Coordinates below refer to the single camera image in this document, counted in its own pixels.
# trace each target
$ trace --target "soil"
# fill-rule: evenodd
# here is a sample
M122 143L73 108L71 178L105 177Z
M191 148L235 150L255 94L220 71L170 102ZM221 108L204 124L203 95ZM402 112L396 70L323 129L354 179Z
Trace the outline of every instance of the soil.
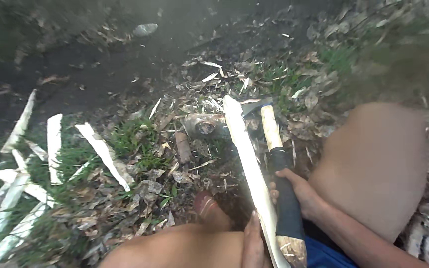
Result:
M261 47L257 51L268 55L270 51L279 51L287 46L286 37L281 34L294 38L294 42L289 43L291 50L300 48L309 43L306 37L309 20L315 19L320 12L335 16L344 3L342 0L302 0L295 3L289 0L137 1L134 14L137 10L140 14L135 16L133 25L125 27L158 23L158 30L149 37L110 47L86 45L74 39L64 46L25 58L20 71L13 64L0 63L0 85L8 83L13 90L13 94L0 96L0 137L11 131L33 88L38 88L39 92L32 124L57 113L91 114L98 109L116 107L120 94L147 101L165 93L177 95L179 91L164 82L162 76L170 72L170 64L178 66L189 58L191 52L209 47L232 56L252 47ZM289 5L293 10L292 21L276 25L266 23L265 27L253 27L253 31L240 33L247 24L257 23L259 26L262 20L275 16ZM161 17L158 15L160 9L163 10ZM85 66L77 69L70 64ZM70 79L68 82L37 86L39 79L54 74L60 77L69 75ZM130 83L135 76L140 80ZM148 81L153 87L152 92L146 86Z

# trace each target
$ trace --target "finger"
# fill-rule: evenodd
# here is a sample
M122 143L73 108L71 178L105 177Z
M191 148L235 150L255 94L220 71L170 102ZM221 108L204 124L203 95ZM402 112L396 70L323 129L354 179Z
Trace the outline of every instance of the finger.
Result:
M273 198L273 199L279 198L279 191L271 190L271 191L269 191L269 193L271 194L271 198Z
M252 226L253 226L253 215L255 213L256 213L255 210L253 210L253 212L251 213L251 218L249 218L249 222L246 224L246 227L245 227L245 235L249 235L251 233Z
M281 171L277 171L276 175L278 175L279 177L282 176L287 178L292 183L293 186L295 186L295 184L298 183L299 180L303 180L299 175L295 174L288 168L284 168Z
M275 182L270 182L269 183L269 189L275 190L276 189L276 183Z
M257 215L256 211L253 211L253 215L251 216L251 232L253 234L260 234L261 233L261 221L259 220L259 217Z

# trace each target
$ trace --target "foot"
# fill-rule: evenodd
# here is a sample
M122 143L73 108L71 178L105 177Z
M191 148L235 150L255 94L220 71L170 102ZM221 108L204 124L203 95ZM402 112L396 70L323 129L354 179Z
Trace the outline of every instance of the foot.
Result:
M213 232L231 230L232 220L218 206L211 193L199 192L194 199L194 210L203 220L203 224Z

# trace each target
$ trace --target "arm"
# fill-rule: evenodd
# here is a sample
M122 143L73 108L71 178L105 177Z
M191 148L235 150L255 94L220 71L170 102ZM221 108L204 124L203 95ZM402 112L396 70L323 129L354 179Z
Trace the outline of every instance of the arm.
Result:
M342 211L327 204L309 183L289 169L277 173L293 185L304 218L314 222L362 268L429 268L385 241Z

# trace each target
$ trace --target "hand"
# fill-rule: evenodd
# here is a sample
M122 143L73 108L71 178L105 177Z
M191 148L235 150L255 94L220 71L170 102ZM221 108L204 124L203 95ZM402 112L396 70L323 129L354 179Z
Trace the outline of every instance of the hand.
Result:
M325 201L320 198L307 180L295 174L290 169L285 168L281 171L277 171L276 175L278 177L287 178L292 183L295 196L299 200L299 204L301 206L302 217L313 221L317 215L317 211L319 211L320 206L325 204ZM271 182L269 188L273 203L276 204L277 198L279 197L279 191L276 190L276 184Z
M245 228L242 268L263 268L268 266L269 260L264 255L264 244L261 239L261 222L256 211Z

